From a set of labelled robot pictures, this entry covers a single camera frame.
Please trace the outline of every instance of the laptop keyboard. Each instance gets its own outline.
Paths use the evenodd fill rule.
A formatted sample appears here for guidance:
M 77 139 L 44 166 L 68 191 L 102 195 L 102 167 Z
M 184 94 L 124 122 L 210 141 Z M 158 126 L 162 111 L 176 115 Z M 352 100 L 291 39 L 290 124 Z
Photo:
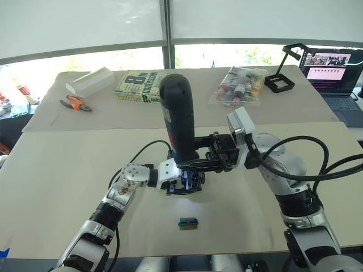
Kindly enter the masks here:
M 360 107 L 350 97 L 330 97 L 323 96 L 325 102 L 333 111 L 359 111 Z

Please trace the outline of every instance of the white box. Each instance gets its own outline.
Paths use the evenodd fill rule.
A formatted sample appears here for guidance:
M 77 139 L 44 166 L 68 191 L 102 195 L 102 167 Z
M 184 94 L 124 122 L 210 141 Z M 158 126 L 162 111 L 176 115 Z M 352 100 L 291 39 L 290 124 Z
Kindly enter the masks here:
M 75 96 L 85 98 L 110 86 L 115 81 L 114 73 L 106 67 L 103 67 L 96 72 L 84 75 L 81 78 L 67 83 L 66 88 Z

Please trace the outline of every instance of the black phone stand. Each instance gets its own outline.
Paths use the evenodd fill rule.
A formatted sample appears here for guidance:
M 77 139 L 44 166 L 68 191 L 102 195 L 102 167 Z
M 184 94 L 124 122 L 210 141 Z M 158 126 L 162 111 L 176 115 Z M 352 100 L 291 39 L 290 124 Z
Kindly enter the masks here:
M 286 58 L 288 57 L 288 55 L 293 56 L 298 61 L 300 60 L 301 56 L 291 50 L 292 48 L 295 48 L 295 47 L 300 47 L 301 49 L 304 49 L 305 51 L 311 53 L 312 56 L 315 55 L 315 51 L 313 51 L 312 49 L 310 49 L 309 47 L 307 47 L 306 45 L 303 45 L 303 44 L 292 44 L 292 45 L 284 46 L 282 51 L 284 51 L 286 54 L 285 54 L 284 58 L 282 59 L 282 62 L 280 64 L 280 66 L 278 67 L 275 75 L 269 75 L 265 78 L 265 85 L 267 87 L 269 87 L 271 89 L 271 91 L 273 91 L 275 93 L 291 90 L 295 86 L 294 82 L 292 82 L 290 79 L 288 79 L 283 74 L 280 74 L 281 68 L 284 65 L 284 62 L 285 62 Z M 279 87 L 275 83 L 275 82 L 279 82 L 279 81 L 284 82 L 285 83 L 284 86 Z

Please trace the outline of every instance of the table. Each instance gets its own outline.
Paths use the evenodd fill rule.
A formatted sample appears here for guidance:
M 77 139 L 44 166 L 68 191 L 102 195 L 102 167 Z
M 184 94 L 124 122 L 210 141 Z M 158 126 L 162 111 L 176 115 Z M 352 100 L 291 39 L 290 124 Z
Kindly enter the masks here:
M 277 66 L 259 66 L 274 74 Z M 210 94 L 228 72 L 229 68 L 175 69 L 172 73 L 184 75 L 190 81 L 193 91 L 195 127 L 225 126 L 226 115 L 231 108 L 209 105 Z M 123 71 L 115 72 L 120 80 Z M 246 107 L 256 124 L 288 124 L 298 122 L 338 121 L 320 94 L 295 65 L 286 65 L 282 73 L 296 85 L 288 92 L 273 93 L 264 86 L 261 105 Z M 163 128 L 164 120 L 159 104 L 145 104 L 117 100 L 113 90 L 116 84 L 93 94 L 86 99 L 92 113 L 75 112 L 59 103 L 70 92 L 65 84 L 85 73 L 60 73 L 45 99 L 37 108 L 36 114 L 23 132 L 64 131 L 64 130 L 98 130 L 98 129 L 140 129 Z
M 198 127 L 196 136 L 216 130 L 229 132 L 225 126 Z M 257 131 L 318 137 L 330 148 L 330 164 L 360 149 L 341 122 L 259 125 Z M 8 258 L 59 258 L 94 212 L 113 173 L 155 139 L 167 140 L 166 130 L 24 133 L 0 171 L 0 250 L 10 247 Z M 299 141 L 289 150 L 306 160 L 308 174 L 318 172 L 323 155 L 315 144 Z M 158 164 L 166 151 L 155 144 L 137 161 Z M 324 181 L 318 192 L 340 245 L 363 244 L 358 205 L 363 172 Z M 191 216 L 198 218 L 198 230 L 180 231 L 179 218 Z M 140 188 L 119 228 L 119 257 L 287 250 L 278 204 L 256 169 L 207 173 L 203 191 L 188 196 Z M 113 241 L 110 256 L 114 250 Z

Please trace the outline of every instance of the window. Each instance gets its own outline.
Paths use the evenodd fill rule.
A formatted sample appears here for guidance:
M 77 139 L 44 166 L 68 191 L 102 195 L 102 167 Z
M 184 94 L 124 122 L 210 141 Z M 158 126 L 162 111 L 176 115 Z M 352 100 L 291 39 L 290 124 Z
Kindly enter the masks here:
M 175 68 L 280 65 L 283 45 L 273 44 L 192 44 L 175 46 Z M 312 46 L 334 48 L 334 46 Z M 293 49 L 302 55 L 303 50 Z M 288 57 L 286 65 L 299 65 Z
M 79 54 L 36 59 L 0 66 L 0 92 L 16 102 L 23 98 L 16 84 L 28 86 L 33 96 L 43 97 L 55 78 L 66 71 L 163 69 L 161 47 Z

